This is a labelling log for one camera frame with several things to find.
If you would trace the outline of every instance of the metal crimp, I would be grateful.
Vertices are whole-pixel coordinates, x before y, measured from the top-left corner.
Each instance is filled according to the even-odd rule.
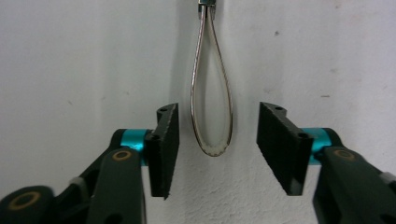
[[[198,18],[201,19],[201,12],[203,7],[211,7],[212,10],[207,10],[212,13],[212,21],[215,19],[216,0],[198,0]]]

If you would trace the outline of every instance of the white wall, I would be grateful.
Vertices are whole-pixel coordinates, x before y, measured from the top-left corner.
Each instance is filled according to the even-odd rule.
[[[395,17],[392,0],[219,0],[235,125],[227,152],[209,158],[189,113],[196,0],[1,1],[0,197],[61,192],[115,130],[152,129],[155,110],[179,102],[171,196],[150,198],[146,181],[148,223],[317,223],[319,167],[303,197],[285,196],[255,143],[259,102],[334,128],[396,174]]]

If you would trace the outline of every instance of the silver wire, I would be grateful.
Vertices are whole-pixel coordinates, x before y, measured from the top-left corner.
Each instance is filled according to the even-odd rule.
[[[192,126],[195,132],[195,137],[197,139],[197,142],[200,146],[200,148],[203,150],[203,152],[209,156],[212,157],[216,157],[221,155],[222,153],[224,153],[225,149],[227,148],[228,145],[230,145],[231,142],[231,138],[232,138],[232,133],[233,133],[233,101],[232,101],[232,96],[231,96],[231,90],[230,90],[230,84],[225,72],[225,67],[224,67],[224,63],[223,60],[221,58],[221,53],[220,53],[220,49],[219,49],[219,42],[216,38],[216,32],[215,32],[215,28],[213,25],[213,20],[212,20],[212,16],[214,14],[214,7],[212,6],[205,6],[202,5],[200,6],[200,29],[199,29],[199,35],[198,35],[198,44],[197,44],[197,48],[195,51],[195,60],[194,60],[194,67],[193,67],[193,72],[192,72],[192,83],[191,83],[191,119],[192,119]],[[218,63],[220,65],[221,68],[221,73],[222,73],[222,78],[224,80],[224,84],[225,84],[225,88],[226,88],[226,98],[227,98],[227,105],[228,105],[228,112],[227,112],[227,116],[228,116],[228,124],[229,126],[227,127],[227,129],[224,131],[226,132],[226,134],[224,136],[226,136],[225,139],[221,139],[221,141],[219,141],[219,145],[218,146],[210,146],[209,144],[207,144],[204,140],[204,138],[201,135],[200,129],[199,129],[199,125],[197,122],[197,118],[195,116],[195,88],[196,88],[196,79],[197,79],[197,75],[198,75],[198,70],[199,70],[199,62],[200,62],[200,58],[201,58],[201,48],[202,48],[202,42],[203,42],[203,38],[204,38],[204,33],[205,33],[205,21],[206,21],[206,16],[207,19],[209,20],[209,37],[210,37],[210,42],[212,45],[214,45],[215,47],[215,52],[217,55],[217,59],[218,59]]]

